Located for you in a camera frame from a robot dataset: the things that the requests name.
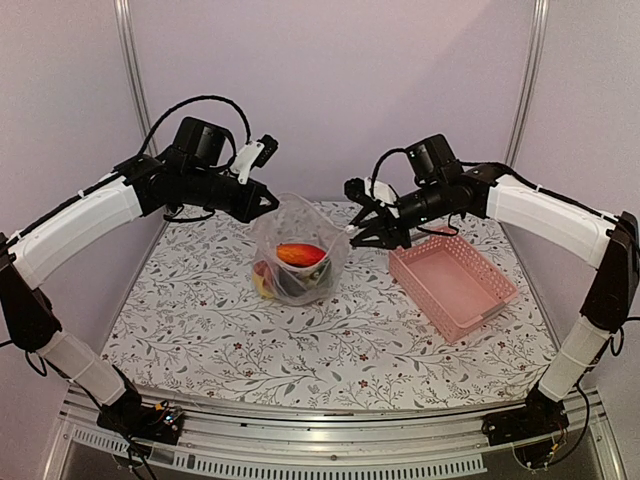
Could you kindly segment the green toy cucumber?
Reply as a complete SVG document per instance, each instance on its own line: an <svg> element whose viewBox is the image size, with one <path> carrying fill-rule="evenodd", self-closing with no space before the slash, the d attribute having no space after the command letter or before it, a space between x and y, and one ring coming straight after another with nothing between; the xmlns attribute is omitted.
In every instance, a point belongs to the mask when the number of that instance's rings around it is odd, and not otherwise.
<svg viewBox="0 0 640 480"><path fill-rule="evenodd" d="M332 262L325 259L302 271L298 275L305 290L329 288L332 284Z"/></svg>

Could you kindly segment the clear zip top bag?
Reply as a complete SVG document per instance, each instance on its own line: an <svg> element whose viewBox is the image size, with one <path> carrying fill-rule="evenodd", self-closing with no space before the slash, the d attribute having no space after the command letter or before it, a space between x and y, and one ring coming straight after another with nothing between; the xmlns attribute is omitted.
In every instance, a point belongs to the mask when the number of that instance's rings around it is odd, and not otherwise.
<svg viewBox="0 0 640 480"><path fill-rule="evenodd" d="M332 296L350 252L347 229L301 196L285 193L279 201L279 207L251 229L256 291L290 306Z"/></svg>

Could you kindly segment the orange red toy mango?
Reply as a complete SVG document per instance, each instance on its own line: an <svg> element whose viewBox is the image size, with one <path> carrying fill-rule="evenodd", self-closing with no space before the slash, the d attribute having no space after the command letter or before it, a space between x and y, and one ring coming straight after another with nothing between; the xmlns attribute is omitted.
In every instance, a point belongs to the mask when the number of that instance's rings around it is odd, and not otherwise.
<svg viewBox="0 0 640 480"><path fill-rule="evenodd" d="M277 246L276 255L279 260L288 265L307 268L321 262L326 252L311 244L283 243Z"/></svg>

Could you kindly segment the purple toy eggplant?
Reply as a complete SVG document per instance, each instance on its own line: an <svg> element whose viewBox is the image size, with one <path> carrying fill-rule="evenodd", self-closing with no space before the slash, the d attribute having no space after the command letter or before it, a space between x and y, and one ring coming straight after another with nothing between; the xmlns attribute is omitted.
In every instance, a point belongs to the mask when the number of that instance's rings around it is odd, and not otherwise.
<svg viewBox="0 0 640 480"><path fill-rule="evenodd" d="M304 283L300 282L293 272L286 269L276 269L274 282L276 291L283 297L298 298L307 292Z"/></svg>

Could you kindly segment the red toy fruit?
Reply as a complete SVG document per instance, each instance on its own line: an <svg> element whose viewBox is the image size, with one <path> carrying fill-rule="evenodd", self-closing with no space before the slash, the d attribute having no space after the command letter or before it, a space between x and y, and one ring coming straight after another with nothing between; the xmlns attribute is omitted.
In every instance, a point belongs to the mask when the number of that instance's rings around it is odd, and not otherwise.
<svg viewBox="0 0 640 480"><path fill-rule="evenodd" d="M264 281L270 281L272 279L271 267L264 260L258 261L253 265L253 274Z"/></svg>

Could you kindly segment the yellow toy fruit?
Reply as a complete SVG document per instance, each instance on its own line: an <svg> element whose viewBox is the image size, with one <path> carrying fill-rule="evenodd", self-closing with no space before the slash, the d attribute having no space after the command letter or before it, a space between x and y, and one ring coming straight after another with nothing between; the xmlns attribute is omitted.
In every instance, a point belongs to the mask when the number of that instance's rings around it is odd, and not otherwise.
<svg viewBox="0 0 640 480"><path fill-rule="evenodd" d="M254 284L256 287L256 291L258 292L258 294L266 299L273 299L274 298L274 294L270 288L270 286L264 281L263 278L261 277L257 277L254 280Z"/></svg>

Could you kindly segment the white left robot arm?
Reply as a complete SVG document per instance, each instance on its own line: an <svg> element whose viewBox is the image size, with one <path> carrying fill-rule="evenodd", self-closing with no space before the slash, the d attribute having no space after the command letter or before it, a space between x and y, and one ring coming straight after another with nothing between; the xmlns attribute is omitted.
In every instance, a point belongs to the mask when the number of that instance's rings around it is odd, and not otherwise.
<svg viewBox="0 0 640 480"><path fill-rule="evenodd" d="M122 290L100 271L112 248L95 260L81 257L105 246L110 233L122 246L134 221L143 222L148 239L160 211L190 206L200 209L201 220L224 213L248 224L275 210L275 196L250 175L275 154L277 140L269 134L250 138L222 162L223 145L230 140L224 128L186 117L162 153L135 154L1 242L1 308L11 341L110 406L111 419L128 434L148 426L146 408L128 396L133 388L95 352L97 342L88 328L79 337L64 328L62 317L72 309L57 308L55 302L79 301L91 326L114 312L112 303Z"/></svg>

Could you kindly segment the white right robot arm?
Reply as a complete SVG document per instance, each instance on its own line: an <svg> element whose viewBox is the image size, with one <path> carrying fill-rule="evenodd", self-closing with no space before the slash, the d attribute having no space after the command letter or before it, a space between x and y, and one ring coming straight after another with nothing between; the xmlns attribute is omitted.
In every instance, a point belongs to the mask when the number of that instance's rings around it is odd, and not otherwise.
<svg viewBox="0 0 640 480"><path fill-rule="evenodd" d="M344 184L360 206L352 220L354 247L395 250L412 244L412 231L448 216L470 215L514 227L570 254L593 272L592 283L559 353L536 389L540 395L517 415L517 427L537 436L596 362L612 334L628 320L639 285L639 232L629 212L618 215L581 204L534 184L496 162L464 162L452 178L422 181L408 194L382 198L373 178Z"/></svg>

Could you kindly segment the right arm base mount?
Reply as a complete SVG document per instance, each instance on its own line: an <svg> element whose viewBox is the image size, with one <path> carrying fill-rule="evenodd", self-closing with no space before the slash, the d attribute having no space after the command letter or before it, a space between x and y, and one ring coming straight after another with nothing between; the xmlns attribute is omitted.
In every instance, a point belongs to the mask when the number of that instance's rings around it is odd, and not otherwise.
<svg viewBox="0 0 640 480"><path fill-rule="evenodd" d="M562 401L553 401L535 385L523 406L483 417L482 433L491 446L560 432L569 426Z"/></svg>

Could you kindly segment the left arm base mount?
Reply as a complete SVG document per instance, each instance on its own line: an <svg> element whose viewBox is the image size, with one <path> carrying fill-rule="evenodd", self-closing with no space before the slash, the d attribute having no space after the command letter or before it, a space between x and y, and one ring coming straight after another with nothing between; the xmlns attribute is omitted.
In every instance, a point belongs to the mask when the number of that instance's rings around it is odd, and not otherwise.
<svg viewBox="0 0 640 480"><path fill-rule="evenodd" d="M97 425L129 439L176 445L184 425L184 412L166 400L153 406L144 405L137 391L126 390L112 405L100 407Z"/></svg>

